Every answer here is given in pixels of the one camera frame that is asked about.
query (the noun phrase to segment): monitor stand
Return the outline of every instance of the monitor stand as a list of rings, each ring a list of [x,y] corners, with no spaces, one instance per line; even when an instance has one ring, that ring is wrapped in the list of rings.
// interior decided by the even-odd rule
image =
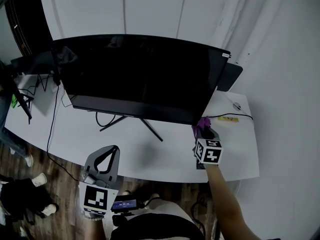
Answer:
[[[26,100],[25,100],[24,102],[28,104],[28,108],[29,108],[29,111],[30,111],[30,102],[33,101],[35,98],[30,97],[30,96],[28,96],[28,95],[26,95],[26,94],[24,94],[24,93],[20,93],[20,94],[21,94],[22,98],[23,98],[23,97],[26,97]]]
[[[121,116],[120,118],[118,118],[118,119],[115,120],[114,122],[112,122],[112,123],[106,125],[105,127],[101,128],[101,129],[100,129],[100,132],[102,132],[103,130],[105,130],[105,129],[113,126],[113,125],[115,125],[116,123],[118,123],[118,122],[120,122],[120,121],[122,121],[123,119],[126,119],[126,118],[127,118],[127,116]],[[162,141],[162,142],[164,141],[164,140],[155,132],[155,130],[151,128],[151,126],[150,126],[144,119],[141,119],[141,118],[140,118],[140,120],[142,121],[142,123],[144,123],[144,125],[145,125],[146,127],[148,127],[148,129],[149,129],[160,141]]]

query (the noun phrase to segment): cable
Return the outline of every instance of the cable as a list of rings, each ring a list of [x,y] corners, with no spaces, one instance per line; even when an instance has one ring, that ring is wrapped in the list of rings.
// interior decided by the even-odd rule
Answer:
[[[28,93],[30,93],[31,95],[35,95],[36,94],[36,90],[34,90],[34,93],[32,93],[31,91],[29,91],[28,89],[19,89],[18,90],[21,90],[21,91],[26,91]]]
[[[102,125],[99,123],[98,121],[98,112],[95,112],[95,120],[96,120],[96,123],[100,126],[100,127],[106,127],[108,125],[110,125],[116,118],[116,115],[113,116],[112,120],[110,122],[108,122],[106,125]]]
[[[208,116],[208,118],[218,118],[218,117],[223,117],[223,116],[226,116],[226,115],[243,116],[243,117],[251,118],[252,121],[254,120],[251,115],[248,115],[248,114],[235,114],[235,113],[226,113],[226,114],[220,114],[220,115],[213,115],[213,116]]]
[[[197,219],[195,218],[195,207],[196,207],[196,205],[201,205],[201,206],[207,208],[207,205],[206,205],[206,203],[205,203],[205,198],[204,198],[204,197],[203,197],[203,198],[199,198],[199,197],[200,197],[200,193],[201,193],[201,192],[198,193],[198,195],[197,195],[197,197],[196,197],[196,202],[191,206],[190,211],[191,211],[191,216],[192,216],[193,221],[194,221],[195,223],[199,224],[199,229],[200,229],[200,227],[202,228],[202,232],[203,232],[204,239],[206,239],[206,229],[205,229],[205,225],[204,225],[200,220],[197,220]]]
[[[43,88],[44,91],[47,90],[49,77],[53,77],[53,74],[48,74],[48,76],[46,78],[44,78],[44,79],[42,79],[40,74],[38,74],[38,78],[40,78],[40,82],[41,82],[41,85],[42,85],[42,88]]]
[[[54,122],[55,122],[55,114],[56,114],[56,107],[57,107],[57,99],[58,99],[58,92],[59,92],[59,85],[58,85],[58,90],[56,91],[56,95],[55,95],[55,103],[54,103],[54,110],[53,110],[53,119],[52,119],[52,123],[51,123],[51,128],[50,128],[50,134],[49,134],[49,138],[48,138],[48,142],[46,144],[46,154],[48,156],[48,158],[53,161],[56,165],[60,166],[62,169],[65,170],[65,172],[67,174],[69,174],[69,176],[74,179],[76,182],[78,182],[79,180],[74,178],[68,171],[66,168],[64,168],[61,164],[57,163],[55,160],[53,160],[50,155],[49,155],[49,142],[50,142],[50,138],[51,138],[51,133],[52,133],[52,127],[54,126]]]
[[[62,97],[61,97],[61,102],[62,102],[62,105],[63,105],[65,108],[67,108],[67,107],[69,107],[69,106],[72,106],[72,103],[69,104],[69,105],[65,105],[65,104],[64,104],[64,101],[63,101],[62,99],[63,99],[63,97],[65,96],[65,94],[66,94],[66,89],[64,89],[63,95],[62,95]],[[77,96],[77,95],[73,95],[73,96],[70,98],[70,101],[71,101],[74,97],[76,97],[76,96]]]
[[[217,221],[215,226],[214,240],[219,240],[220,235],[221,235],[220,224],[219,224],[219,221]]]
[[[43,90],[46,91],[46,90],[47,90],[47,86],[48,86],[49,77],[53,77],[53,75],[52,75],[52,74],[49,74],[47,77],[45,77],[45,78],[42,79],[41,76],[40,76],[40,74],[38,74],[38,76],[37,76],[37,78],[36,78],[36,83],[35,83],[35,85],[29,86],[28,89],[19,89],[19,90],[26,91],[26,92],[28,92],[28,93],[30,93],[31,95],[34,96],[34,95],[36,94],[36,90],[37,90],[37,87],[39,86],[39,81],[40,81]],[[31,87],[35,87],[33,93],[29,90]]]
[[[237,190],[236,190],[236,192],[235,192],[235,197],[237,197],[238,196],[238,192],[239,192],[239,190],[240,190],[240,187],[241,187],[241,179],[240,179],[240,182],[239,182],[239,184],[238,184],[238,188],[237,188]]]
[[[152,200],[155,200],[155,199],[161,199],[161,198],[160,198],[160,197],[154,197],[154,198],[150,199],[150,200],[144,205],[143,208],[147,207],[147,206],[151,203],[151,201],[152,201]]]
[[[239,111],[241,111],[243,113],[243,114],[241,114],[242,116],[246,115],[246,116],[250,117],[252,119],[253,125],[255,125],[255,122],[254,122],[254,119],[252,118],[252,116],[249,116],[248,113],[246,111],[244,111],[238,103],[236,103],[232,99],[230,99],[226,92],[223,92],[223,94],[232,103],[232,105],[234,107],[236,107]]]

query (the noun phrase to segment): wooden floor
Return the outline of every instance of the wooden floor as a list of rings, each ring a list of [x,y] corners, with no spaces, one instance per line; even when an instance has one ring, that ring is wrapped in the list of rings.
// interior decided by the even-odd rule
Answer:
[[[48,182],[45,185],[51,198],[59,205],[59,211],[47,218],[36,216],[35,225],[29,225],[26,220],[13,223],[18,232],[19,226],[24,226],[35,240],[82,240],[86,228],[86,219],[81,215],[78,203],[78,182],[73,180],[63,169],[53,163],[46,152],[30,146],[33,154],[33,167],[28,168],[23,158],[11,155],[9,147],[0,143],[0,174],[14,179],[34,178],[45,173]],[[61,158],[51,155],[58,163],[63,165],[76,179],[80,175],[81,167]],[[127,177],[118,177],[119,193],[125,190],[140,191],[143,195],[158,193],[164,200],[177,203],[191,216],[191,206],[197,200],[199,191],[205,198],[207,208],[197,205],[194,216],[205,225],[206,239],[211,239],[212,228],[215,221],[213,202],[208,184],[195,183],[167,183],[148,181]],[[113,230],[111,216],[104,219],[104,231],[110,238]]]

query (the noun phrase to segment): monitor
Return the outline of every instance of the monitor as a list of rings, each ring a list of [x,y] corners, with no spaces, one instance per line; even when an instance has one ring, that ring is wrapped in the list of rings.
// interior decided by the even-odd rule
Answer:
[[[11,60],[11,64],[19,74],[24,73],[25,75],[53,74],[56,70],[50,50],[15,58]]]
[[[235,84],[244,69],[239,65],[227,63],[220,77],[217,90],[228,92]]]
[[[196,125],[230,52],[195,42],[107,34],[51,43],[74,108]]]

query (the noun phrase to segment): white desk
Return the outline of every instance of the white desk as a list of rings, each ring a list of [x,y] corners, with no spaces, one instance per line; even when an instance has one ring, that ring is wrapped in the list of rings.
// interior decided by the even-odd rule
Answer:
[[[19,88],[27,88],[36,81],[29,79]],[[56,93],[48,83],[44,92],[39,86],[31,106],[32,120],[21,107],[10,108],[5,127],[32,145],[46,150],[49,137]],[[109,145],[120,148],[118,175],[137,179],[204,183],[208,181],[204,170],[196,169],[196,158],[192,149],[195,139],[190,125],[148,120],[163,138],[159,141],[137,118],[126,118],[112,127],[100,132],[95,113],[63,107],[61,98],[64,93],[61,84],[58,92],[55,123],[52,131],[49,152],[57,157],[84,165],[89,154]],[[204,116],[237,113],[233,102],[241,105],[250,115],[247,98],[231,92],[215,91]],[[70,104],[64,95],[65,105]],[[112,119],[111,114],[98,114],[101,124]],[[225,122],[214,118],[211,127],[218,132],[224,147],[220,168],[227,181],[254,178],[259,176],[258,150],[254,124],[249,117],[239,116],[239,122]]]

